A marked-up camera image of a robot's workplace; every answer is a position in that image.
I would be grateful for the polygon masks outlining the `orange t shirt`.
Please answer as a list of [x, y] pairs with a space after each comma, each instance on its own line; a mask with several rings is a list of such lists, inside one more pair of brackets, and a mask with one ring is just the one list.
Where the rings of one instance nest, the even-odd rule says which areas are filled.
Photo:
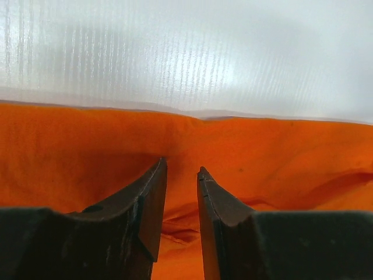
[[203, 279], [196, 175], [261, 211], [372, 209], [372, 127], [1, 104], [1, 205], [80, 211], [167, 159], [153, 279]]

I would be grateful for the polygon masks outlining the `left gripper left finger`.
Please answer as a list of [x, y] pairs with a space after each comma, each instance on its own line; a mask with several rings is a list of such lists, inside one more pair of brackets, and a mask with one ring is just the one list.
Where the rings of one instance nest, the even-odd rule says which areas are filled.
[[1, 208], [2, 279], [150, 279], [160, 248], [167, 163], [82, 212]]

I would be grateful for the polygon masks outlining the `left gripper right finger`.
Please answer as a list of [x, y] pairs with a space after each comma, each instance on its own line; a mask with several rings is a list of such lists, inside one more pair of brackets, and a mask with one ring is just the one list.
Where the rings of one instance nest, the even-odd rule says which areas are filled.
[[371, 279], [372, 213], [257, 211], [198, 172], [206, 279]]

